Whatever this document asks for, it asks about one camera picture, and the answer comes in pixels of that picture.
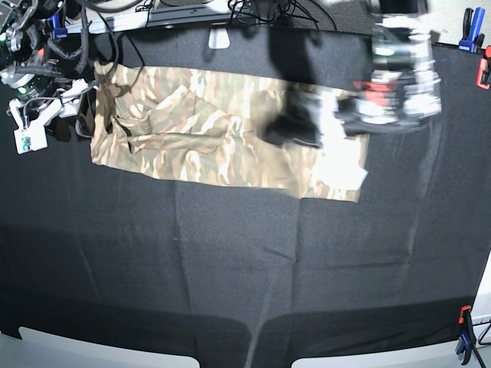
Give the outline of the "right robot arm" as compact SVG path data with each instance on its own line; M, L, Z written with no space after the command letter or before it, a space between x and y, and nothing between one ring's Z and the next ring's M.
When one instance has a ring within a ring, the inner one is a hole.
M47 148L48 137L68 142L92 137L82 76L89 57L89 21L81 4L66 1L1 3L1 82L15 92L13 118L18 154Z

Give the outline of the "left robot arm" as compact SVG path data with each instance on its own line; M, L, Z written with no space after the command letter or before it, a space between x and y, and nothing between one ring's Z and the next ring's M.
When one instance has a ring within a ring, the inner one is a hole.
M353 94L289 84L282 112L260 137L320 151L312 174L333 189L359 190L367 170L356 136L412 133L441 111L425 1L381 1L371 37L372 71Z

